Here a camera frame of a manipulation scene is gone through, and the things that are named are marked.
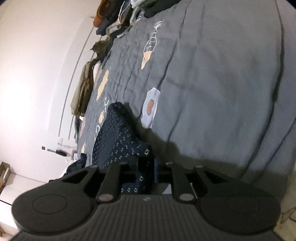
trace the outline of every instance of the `metal screw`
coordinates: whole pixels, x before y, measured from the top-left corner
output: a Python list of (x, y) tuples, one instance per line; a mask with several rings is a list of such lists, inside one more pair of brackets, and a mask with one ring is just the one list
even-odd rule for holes
[(105, 193), (105, 194), (101, 194), (99, 196), (99, 200), (102, 202), (109, 202), (113, 199), (113, 195), (109, 194), (109, 193)]
[(182, 201), (192, 201), (194, 199), (194, 196), (190, 193), (183, 193), (179, 196), (179, 198), (182, 200)]

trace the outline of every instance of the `fish embroidery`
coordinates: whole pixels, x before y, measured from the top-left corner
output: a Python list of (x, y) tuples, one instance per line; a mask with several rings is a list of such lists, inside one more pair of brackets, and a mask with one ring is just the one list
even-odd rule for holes
[(144, 11), (141, 11), (136, 22), (140, 21), (143, 15), (144, 15)]
[(152, 34), (150, 34), (149, 40), (144, 47), (141, 69), (143, 69), (145, 67), (145, 64), (150, 59), (150, 56), (151, 56), (153, 50), (155, 49), (155, 46), (157, 45), (157, 39), (156, 39), (157, 29), (161, 26), (161, 23), (162, 23), (162, 21), (159, 21), (156, 24), (154, 24), (154, 26), (153, 26), (154, 31)]
[(94, 140), (95, 140), (95, 141), (96, 141), (96, 137), (97, 137), (98, 134), (99, 134), (100, 129), (101, 129), (100, 125), (97, 125), (97, 126), (96, 126), (96, 132), (95, 132), (95, 134), (94, 134)]
[(103, 77), (103, 80), (98, 88), (98, 95), (96, 97), (96, 100), (98, 101), (98, 99), (100, 98), (104, 88), (105, 88), (105, 85), (108, 81), (108, 76), (109, 76), (109, 70), (106, 70), (105, 74), (104, 74), (104, 77)]
[(104, 102), (104, 106), (105, 106), (105, 113), (106, 113), (106, 110), (107, 110), (107, 106), (108, 106), (108, 104), (109, 104), (109, 100), (108, 100), (108, 102), (106, 103), (106, 100), (107, 100), (107, 97), (105, 97), (105, 102)]
[(101, 112), (100, 117), (99, 117), (99, 123), (101, 124), (104, 120), (104, 111)]

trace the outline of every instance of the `brown jacket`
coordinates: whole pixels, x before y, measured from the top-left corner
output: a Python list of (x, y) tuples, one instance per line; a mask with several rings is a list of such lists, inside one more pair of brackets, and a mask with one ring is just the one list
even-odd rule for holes
[(93, 59), (92, 61), (87, 62), (82, 69), (79, 83), (70, 105), (73, 115), (85, 115), (94, 87), (93, 66), (97, 63), (97, 61), (98, 59)]

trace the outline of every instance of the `blanket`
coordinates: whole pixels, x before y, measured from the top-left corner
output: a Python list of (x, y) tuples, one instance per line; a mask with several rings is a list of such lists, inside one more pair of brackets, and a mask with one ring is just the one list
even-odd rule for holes
[[(141, 12), (114, 41), (91, 95), (78, 142), (88, 165), (108, 106), (122, 102), (157, 162), (205, 165), (281, 199), (296, 149), (282, 17), (270, 0), (182, 0), (148, 19)], [(153, 88), (160, 94), (146, 129)]]

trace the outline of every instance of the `beige fabric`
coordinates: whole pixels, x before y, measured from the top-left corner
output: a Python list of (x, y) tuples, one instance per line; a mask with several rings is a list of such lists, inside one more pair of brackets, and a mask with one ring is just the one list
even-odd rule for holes
[(96, 97), (96, 100), (98, 100), (100, 98), (100, 96), (101, 96), (101, 94), (102, 94), (102, 92), (103, 92), (103, 90), (105, 88), (105, 85), (106, 85), (106, 83), (108, 81), (108, 76), (109, 76), (109, 70), (107, 70), (105, 72), (105, 74), (104, 74), (103, 80), (102, 80), (102, 82), (101, 82), (101, 84), (100, 84), (100, 86), (98, 88), (98, 95)]
[(91, 92), (94, 87), (94, 76), (92, 67), (96, 62), (96, 59), (89, 61), (85, 64), (85, 66), (82, 69), (79, 83), (75, 90), (72, 103), (70, 105), (73, 115), (85, 115), (91, 97)]

